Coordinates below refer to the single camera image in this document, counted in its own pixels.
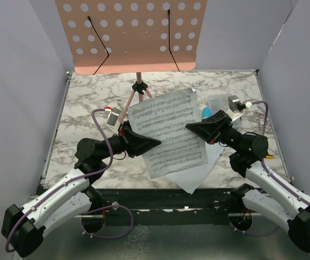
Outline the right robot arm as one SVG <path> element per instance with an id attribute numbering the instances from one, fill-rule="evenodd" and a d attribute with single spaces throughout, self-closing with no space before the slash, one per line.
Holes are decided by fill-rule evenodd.
<path id="1" fill-rule="evenodd" d="M 265 165 L 267 137 L 240 133 L 222 110 L 201 122 L 188 123 L 186 128 L 210 145 L 220 142 L 232 148 L 235 152 L 229 159 L 233 171 L 265 191 L 262 194 L 243 185 L 233 191 L 231 208 L 237 212 L 250 209 L 263 215 L 286 231 L 300 250 L 310 253 L 310 196 Z"/>

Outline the white paper sheet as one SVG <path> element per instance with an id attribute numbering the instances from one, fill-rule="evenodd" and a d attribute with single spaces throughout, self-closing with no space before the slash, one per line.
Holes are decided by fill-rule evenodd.
<path id="1" fill-rule="evenodd" d="M 225 148 L 219 144 L 206 144 L 208 155 L 208 161 L 206 164 L 178 172 L 168 173 L 166 174 L 166 177 L 185 192 L 193 194 L 210 173 L 224 149 Z"/>

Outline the pink folding music stand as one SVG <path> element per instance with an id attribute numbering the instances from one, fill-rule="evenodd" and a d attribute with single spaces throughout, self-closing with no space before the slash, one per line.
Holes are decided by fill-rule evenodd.
<path id="1" fill-rule="evenodd" d="M 82 75 L 192 70 L 206 1 L 56 1 Z"/>

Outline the printed sheet music page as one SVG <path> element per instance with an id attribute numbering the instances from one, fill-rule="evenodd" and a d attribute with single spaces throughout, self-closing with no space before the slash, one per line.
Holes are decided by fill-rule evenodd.
<path id="1" fill-rule="evenodd" d="M 129 107 L 132 130 L 161 144 L 143 155 L 151 179 L 207 163 L 206 145 L 187 124 L 200 122 L 197 92 L 173 91 Z"/>

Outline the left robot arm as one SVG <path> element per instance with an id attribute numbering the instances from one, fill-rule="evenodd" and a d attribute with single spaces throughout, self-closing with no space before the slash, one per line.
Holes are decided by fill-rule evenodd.
<path id="1" fill-rule="evenodd" d="M 137 157 L 160 144 L 157 139 L 135 133 L 127 121 L 109 138 L 80 140 L 75 153 L 78 161 L 69 173 L 36 199 L 6 209 L 1 228 L 6 252 L 27 257 L 38 249 L 46 235 L 70 218 L 104 210 L 101 195 L 92 184 L 111 166 L 113 156 L 126 152 Z"/>

